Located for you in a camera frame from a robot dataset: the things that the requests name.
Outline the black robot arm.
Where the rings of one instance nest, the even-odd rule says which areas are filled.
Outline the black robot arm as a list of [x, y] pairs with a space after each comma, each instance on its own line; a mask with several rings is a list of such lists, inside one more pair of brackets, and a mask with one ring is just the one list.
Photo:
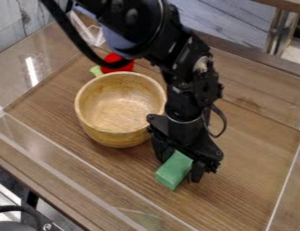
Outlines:
[[188, 181], [217, 172], [223, 152], [213, 142], [210, 115], [222, 116], [215, 101], [222, 98], [213, 54], [207, 44], [180, 23], [178, 7], [168, 0], [72, 0], [100, 23], [110, 49], [119, 60], [104, 61], [94, 52], [55, 0], [39, 0], [82, 54], [95, 64], [119, 68], [144, 59], [159, 68], [167, 84], [163, 115], [146, 117], [160, 167], [175, 153], [190, 160]]

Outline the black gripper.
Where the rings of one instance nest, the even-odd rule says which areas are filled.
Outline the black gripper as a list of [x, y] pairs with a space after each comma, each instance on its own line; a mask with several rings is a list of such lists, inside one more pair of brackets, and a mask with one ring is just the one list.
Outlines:
[[148, 114], [148, 133], [155, 157], [164, 163], [175, 151], [194, 160], [190, 182], [198, 183], [206, 172], [217, 172], [223, 152], [207, 134], [199, 118], [190, 122], [172, 121], [166, 115]]

